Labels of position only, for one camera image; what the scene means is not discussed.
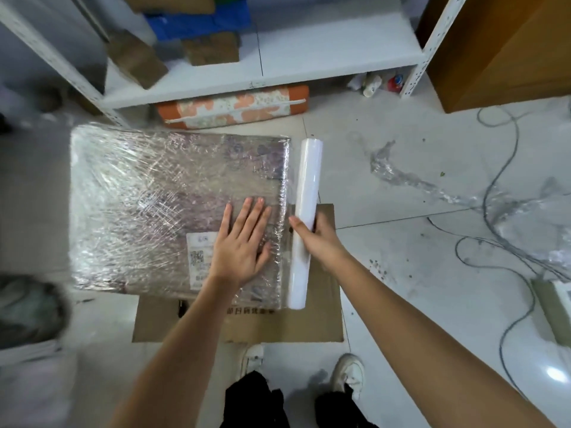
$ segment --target right hand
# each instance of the right hand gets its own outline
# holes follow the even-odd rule
[[[302,238],[303,244],[310,254],[317,258],[326,268],[337,261],[340,256],[348,255],[339,241],[335,229],[331,226],[323,212],[318,212],[315,219],[315,233],[312,233],[297,216],[290,216],[289,223]]]

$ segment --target shoe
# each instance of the shoe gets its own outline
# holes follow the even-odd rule
[[[358,401],[365,386],[365,366],[361,359],[350,353],[339,358],[331,376],[333,391],[345,392],[345,385],[353,389],[352,398]]]
[[[253,371],[258,371],[261,373],[261,364],[264,362],[264,346],[261,344],[252,345],[247,348],[242,357],[242,362],[240,365],[240,376],[238,380],[244,377],[246,374],[250,374]]]

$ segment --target hand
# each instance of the hand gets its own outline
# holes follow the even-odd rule
[[[209,281],[227,281],[235,291],[260,272],[270,257],[269,242],[264,244],[259,256],[258,246],[264,236],[272,208],[266,207],[263,210],[264,199],[258,198],[250,212],[251,204],[252,198],[246,198],[230,232],[228,231],[232,206],[226,205],[220,231],[214,242],[212,263],[208,273]]]
[[[290,216],[289,223],[302,238],[303,244],[310,254],[326,268],[329,269],[340,256],[348,255],[347,250],[335,234],[335,229],[323,212],[317,213],[315,233],[312,233],[297,216]]]

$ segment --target barcode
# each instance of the barcode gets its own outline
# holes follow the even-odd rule
[[[197,266],[200,263],[204,263],[204,251],[191,251],[190,262],[192,263],[193,266]]]

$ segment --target floor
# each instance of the floor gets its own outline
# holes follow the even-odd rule
[[[518,121],[520,148],[499,182],[513,197],[535,198],[548,177],[571,192],[571,116],[568,99],[506,106]],[[335,205],[338,234],[349,251],[462,345],[506,377],[498,356],[504,329],[531,302],[525,284],[504,270],[471,268],[454,255],[459,239],[449,232],[489,237],[481,215],[466,206],[434,199],[419,189],[391,185],[371,173],[370,154],[395,140],[390,159],[404,172],[450,194],[475,196],[491,182],[513,149],[513,124],[484,127],[477,111],[444,114],[428,80],[414,97],[380,92],[372,99],[340,92],[314,96],[310,110],[285,119],[217,129],[256,135],[287,135],[294,159],[301,139],[324,140],[320,201]],[[501,124],[501,109],[482,111]],[[44,121],[18,140],[0,137],[0,270],[34,273],[69,282],[67,260],[68,137],[66,119]],[[79,121],[75,117],[71,123]],[[503,251],[467,240],[465,261],[529,271]],[[74,316],[65,345],[79,354],[75,406],[70,426],[105,424],[158,344],[132,344],[137,298],[73,292]],[[324,389],[344,353],[359,355],[367,370],[359,406],[382,428],[428,426],[388,366],[359,315],[342,295],[346,340],[330,344],[266,346],[265,374],[281,388],[291,426],[313,427],[312,398]],[[225,388],[238,368],[240,345],[220,344],[199,426],[220,424]],[[541,308],[519,323],[503,348],[518,387],[558,427],[571,426],[571,350],[560,347]],[[548,376],[553,369],[559,376]]]

